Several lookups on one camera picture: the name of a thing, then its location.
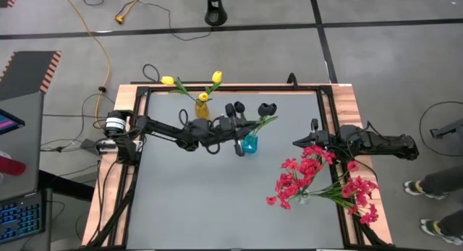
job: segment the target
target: floor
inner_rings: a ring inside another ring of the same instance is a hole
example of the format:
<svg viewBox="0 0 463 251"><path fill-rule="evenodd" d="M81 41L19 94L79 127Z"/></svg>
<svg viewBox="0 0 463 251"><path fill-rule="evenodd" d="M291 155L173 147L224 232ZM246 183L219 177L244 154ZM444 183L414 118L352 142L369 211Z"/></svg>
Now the floor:
<svg viewBox="0 0 463 251"><path fill-rule="evenodd" d="M112 76L107 86L111 99L115 99L120 84L145 80L141 69L146 63L156 65L161 75L183 80L209 80L220 69L225 82L283 82L294 72L300 82L352 83L364 123L371 121L385 135L411 135L420 150L420 157L413 162L391 156L373 158L394 243L432 250L461 249L423 234L418 221L440 219L459 210L463 207L463 192L441 201L410 197L403 192L402 182L462 165L460 157L439 156L425 148L418 122L431 104L462 100L463 0L317 0L320 14L313 13L311 0L224 0L229 16L226 26L247 25L251 30L238 27L187 42L156 33L169 27L167 13L159 8L137 4L126 22L119 25L114 15L129 0L104 0L95 7L86 6L82 0L72 1L92 31L152 30L147 35L114 33L99 38L111 58ZM203 20L205 0L149 2L171 10L172 27L207 27ZM432 20L442 19L453 24L431 24ZM253 25L273 25L273 29L259 30ZM89 38L28 34L75 32L85 30L66 0L17 0L12 8L0 9L0 62L6 63L13 51L63 52L46 95L46 114L79 115L82 102L98 92L106 63L99 47ZM191 38L204 34L179 35ZM326 43L320 42L323 34ZM19 39L9 35L18 35ZM88 100L83 107L85 114L93 114L94 105L95 98ZM111 109L112 103L103 100L101 114ZM447 104L428 112L422 130L432 147L463 154L455 137L434 140L428 133L431 128L461 118L462 109ZM44 142L73 138L82 125L79 117L44 118ZM85 119L81 140L102 137L92 123L93 119ZM41 168L66 174L96 161L96 156L85 151L44 153ZM68 177L92 184L95 169ZM55 199L64 201L67 207L54 223L53 250L77 247L76 220L80 218L77 229L82 234L89 204L60 196Z"/></svg>

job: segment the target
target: person's leg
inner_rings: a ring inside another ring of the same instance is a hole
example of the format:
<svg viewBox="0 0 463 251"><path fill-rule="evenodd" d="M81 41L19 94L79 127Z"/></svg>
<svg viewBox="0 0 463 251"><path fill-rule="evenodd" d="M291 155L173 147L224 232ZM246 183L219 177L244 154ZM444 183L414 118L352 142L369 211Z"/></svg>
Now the person's leg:
<svg viewBox="0 0 463 251"><path fill-rule="evenodd" d="M463 165L429 174L422 181L405 182L405 192L442 199L449 192L463 188Z"/></svg>
<svg viewBox="0 0 463 251"><path fill-rule="evenodd" d="M443 218L441 221L421 219L421 230L431 236L441 237L445 242L463 244L463 210Z"/></svg>

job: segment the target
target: yellow tulip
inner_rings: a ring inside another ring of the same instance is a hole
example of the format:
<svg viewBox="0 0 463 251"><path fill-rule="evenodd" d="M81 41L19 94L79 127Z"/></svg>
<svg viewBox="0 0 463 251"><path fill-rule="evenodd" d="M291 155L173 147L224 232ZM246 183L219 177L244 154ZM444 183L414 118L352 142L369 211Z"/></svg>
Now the yellow tulip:
<svg viewBox="0 0 463 251"><path fill-rule="evenodd" d="M173 77L162 77L161 82L165 85L174 85L175 79Z"/></svg>
<svg viewBox="0 0 463 251"><path fill-rule="evenodd" d="M212 75L212 82L218 83L222 82L222 71L215 71L214 74Z"/></svg>
<svg viewBox="0 0 463 251"><path fill-rule="evenodd" d="M209 95L207 93L201 93L198 98L201 100L201 102L207 102L209 99Z"/></svg>

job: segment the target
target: yellow cable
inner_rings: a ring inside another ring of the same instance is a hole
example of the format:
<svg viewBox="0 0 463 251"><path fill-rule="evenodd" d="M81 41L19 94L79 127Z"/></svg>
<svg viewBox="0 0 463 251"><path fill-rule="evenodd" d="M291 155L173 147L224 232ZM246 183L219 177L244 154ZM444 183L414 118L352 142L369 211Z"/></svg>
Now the yellow cable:
<svg viewBox="0 0 463 251"><path fill-rule="evenodd" d="M119 24L124 23L124 18L125 18L125 16L127 16L127 14L129 14L129 12L132 10L132 7L133 7L138 1L139 1L139 0L134 0L134 1L132 1L132 3L131 3L130 6L129 6L129 9L127 9L127 11L126 11L124 14L122 14L122 15L116 15L116 17L115 17L114 19L117 21L117 23L119 23Z"/></svg>
<svg viewBox="0 0 463 251"><path fill-rule="evenodd" d="M67 0L69 4L71 4L72 8L75 10L77 15L79 16L80 20L82 21L83 25L85 26L85 29L87 30L87 34L93 38L96 43L100 46L101 50L104 52L104 56L106 57L106 78L104 79L102 87L105 88L106 83L109 81L109 76L111 75L111 61L109 60L108 52L106 52L106 49L104 49L103 44L93 36L93 34L90 32L90 29L87 26L87 23L85 23L84 17L80 14L79 10L75 7L75 5L72 3L71 0ZM96 99L96 105L95 105L95 122L98 128L101 129L100 124L98 123L98 109L100 108L100 100L101 100L101 94L103 91L100 91L100 94L98 95L98 98Z"/></svg>

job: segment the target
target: yellow vase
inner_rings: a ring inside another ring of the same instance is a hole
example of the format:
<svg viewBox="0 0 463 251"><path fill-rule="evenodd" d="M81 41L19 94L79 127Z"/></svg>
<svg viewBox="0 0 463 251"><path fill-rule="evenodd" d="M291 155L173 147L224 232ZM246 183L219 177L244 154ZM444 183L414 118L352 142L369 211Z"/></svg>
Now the yellow vase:
<svg viewBox="0 0 463 251"><path fill-rule="evenodd" d="M207 103L201 103L201 104L196 103L195 110L196 110L197 118L210 119L209 118L209 108L208 108Z"/></svg>

